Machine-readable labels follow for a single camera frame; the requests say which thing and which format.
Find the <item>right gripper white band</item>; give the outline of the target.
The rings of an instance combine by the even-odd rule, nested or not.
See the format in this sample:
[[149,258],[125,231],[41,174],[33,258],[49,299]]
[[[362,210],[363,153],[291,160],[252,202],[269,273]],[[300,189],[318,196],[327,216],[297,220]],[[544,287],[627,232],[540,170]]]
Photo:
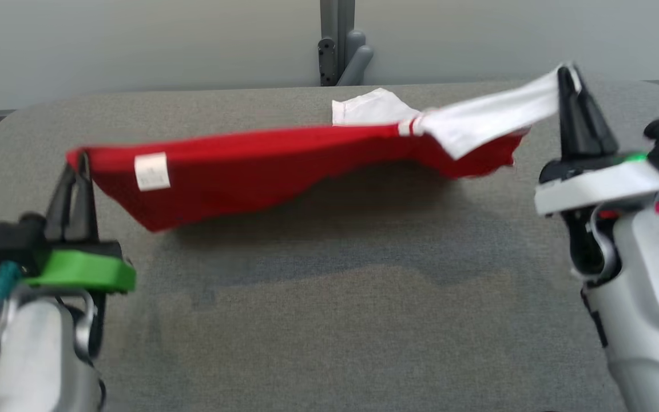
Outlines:
[[617,139],[577,68],[558,69],[558,96],[561,159],[539,173],[539,216],[659,193],[659,170],[646,154],[616,154]]

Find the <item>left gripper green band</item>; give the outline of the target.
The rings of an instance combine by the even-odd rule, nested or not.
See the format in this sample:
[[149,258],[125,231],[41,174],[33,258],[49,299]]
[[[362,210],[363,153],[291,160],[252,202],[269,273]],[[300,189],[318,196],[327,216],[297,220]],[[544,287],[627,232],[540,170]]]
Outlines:
[[[77,188],[70,214],[72,189]],[[78,155],[78,167],[64,166],[48,205],[45,237],[48,241],[84,243],[99,240],[97,211],[88,153]],[[59,244],[53,248],[37,276],[25,276],[32,287],[74,288],[104,293],[136,289],[136,270],[123,256],[118,241]]]

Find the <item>red jersey shirt white sleeves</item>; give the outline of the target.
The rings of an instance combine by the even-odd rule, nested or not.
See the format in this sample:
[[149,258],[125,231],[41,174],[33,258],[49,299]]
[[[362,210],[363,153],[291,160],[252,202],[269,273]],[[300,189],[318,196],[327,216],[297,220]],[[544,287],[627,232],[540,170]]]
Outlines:
[[514,164],[534,124],[559,110],[559,70],[523,86],[415,114],[251,130],[133,146],[82,146],[94,183],[150,232],[252,213],[356,169],[412,161],[450,180]]

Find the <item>dark grey hinge plate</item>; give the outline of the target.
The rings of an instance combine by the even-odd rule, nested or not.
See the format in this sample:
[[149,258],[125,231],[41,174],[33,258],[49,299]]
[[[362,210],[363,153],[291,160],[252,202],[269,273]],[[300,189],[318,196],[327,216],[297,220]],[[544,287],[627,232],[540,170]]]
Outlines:
[[332,37],[322,37],[317,49],[320,86],[335,86],[338,80],[335,40]]

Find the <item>grey fabric sofa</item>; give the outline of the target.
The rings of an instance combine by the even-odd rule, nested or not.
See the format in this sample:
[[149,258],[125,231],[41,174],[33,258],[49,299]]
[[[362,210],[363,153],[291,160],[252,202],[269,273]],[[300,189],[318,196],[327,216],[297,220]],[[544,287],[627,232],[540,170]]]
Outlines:
[[[130,92],[0,123],[0,220],[49,203],[65,152],[331,120],[366,87]],[[108,300],[109,412],[624,412],[570,276],[536,216],[557,119],[515,166],[447,181],[384,164],[263,213],[150,233],[97,191],[136,292]]]

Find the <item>grey rounded bracket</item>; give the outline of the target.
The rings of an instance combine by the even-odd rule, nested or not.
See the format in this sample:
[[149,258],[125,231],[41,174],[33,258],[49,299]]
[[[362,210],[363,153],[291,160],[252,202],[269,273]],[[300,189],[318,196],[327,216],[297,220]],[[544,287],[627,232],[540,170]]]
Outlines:
[[374,49],[366,44],[366,35],[359,30],[351,30],[345,40],[346,66],[337,86],[359,86],[363,83],[364,71],[374,57]]

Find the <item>grey metal post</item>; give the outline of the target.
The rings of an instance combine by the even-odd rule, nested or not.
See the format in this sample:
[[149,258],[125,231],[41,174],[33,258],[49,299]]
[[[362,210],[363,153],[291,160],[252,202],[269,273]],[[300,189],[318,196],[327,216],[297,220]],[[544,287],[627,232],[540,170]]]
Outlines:
[[346,34],[355,29],[355,5],[356,0],[320,0],[320,39],[335,40],[338,80],[346,66]]

